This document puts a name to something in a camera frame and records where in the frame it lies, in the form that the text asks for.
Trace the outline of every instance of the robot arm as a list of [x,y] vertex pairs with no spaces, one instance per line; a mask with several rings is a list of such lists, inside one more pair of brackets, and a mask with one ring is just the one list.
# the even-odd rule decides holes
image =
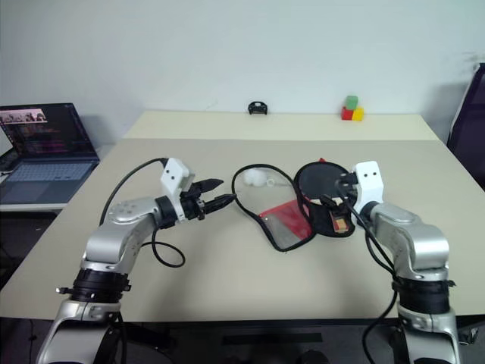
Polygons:
[[222,209],[234,195],[210,201],[200,200],[222,180],[192,183],[192,173],[180,160],[169,158],[161,176],[164,195],[121,202],[108,211],[105,222],[91,235],[72,288],[58,288],[70,294],[58,310],[37,358],[38,364],[112,362],[120,330],[114,322],[120,299],[130,290],[131,272],[143,241],[157,229],[176,223],[203,219]]
[[449,306],[448,241],[417,215],[382,202],[376,162],[359,163],[354,172],[355,210],[393,254],[401,323],[393,338],[396,363],[460,364],[455,313]]

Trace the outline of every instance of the beige tabletop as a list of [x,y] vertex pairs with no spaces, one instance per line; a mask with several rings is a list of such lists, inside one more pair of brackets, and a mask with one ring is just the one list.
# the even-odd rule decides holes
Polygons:
[[[439,140],[264,141],[121,140],[45,232],[0,293],[0,316],[52,319],[70,286],[105,198],[134,166],[155,156],[182,159],[196,179],[226,181],[230,192],[243,165],[264,162],[293,175],[320,157],[346,168],[379,162],[385,200],[441,228],[449,239],[451,304],[459,315],[485,313],[485,193]],[[161,168],[133,176],[116,200],[159,196]],[[178,322],[249,319],[350,319],[379,315],[392,295],[388,274],[369,256],[363,233],[346,239],[316,237],[290,253],[271,247],[260,227],[232,204],[158,233],[182,249],[186,265],[160,265],[144,249],[124,294],[125,319]]]

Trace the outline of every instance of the white wall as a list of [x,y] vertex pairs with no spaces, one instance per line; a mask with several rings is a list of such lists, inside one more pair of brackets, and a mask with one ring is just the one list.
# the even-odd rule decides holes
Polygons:
[[96,145],[146,108],[420,113],[446,136],[484,0],[0,0],[0,102],[72,101]]

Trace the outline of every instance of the laptop screen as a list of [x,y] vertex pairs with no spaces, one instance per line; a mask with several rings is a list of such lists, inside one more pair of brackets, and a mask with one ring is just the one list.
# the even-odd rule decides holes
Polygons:
[[2,106],[0,126],[22,157],[95,156],[71,103]]

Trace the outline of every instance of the laptop keyboard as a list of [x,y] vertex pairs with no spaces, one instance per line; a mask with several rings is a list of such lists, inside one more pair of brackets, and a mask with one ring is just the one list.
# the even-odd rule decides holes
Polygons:
[[8,178],[9,182],[80,180],[91,163],[45,163],[20,165]]

